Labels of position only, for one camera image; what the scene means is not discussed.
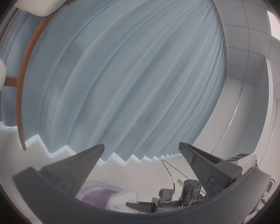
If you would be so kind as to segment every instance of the curtain fold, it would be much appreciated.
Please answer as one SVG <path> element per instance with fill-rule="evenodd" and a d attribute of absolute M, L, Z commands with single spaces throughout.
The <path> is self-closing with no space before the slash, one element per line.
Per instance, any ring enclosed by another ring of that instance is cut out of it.
<path fill-rule="evenodd" d="M 103 160 L 175 154 L 204 128 L 225 69 L 210 0 L 79 0 L 60 9 L 31 55 L 25 140 L 39 134 L 49 152 L 102 143 Z"/>

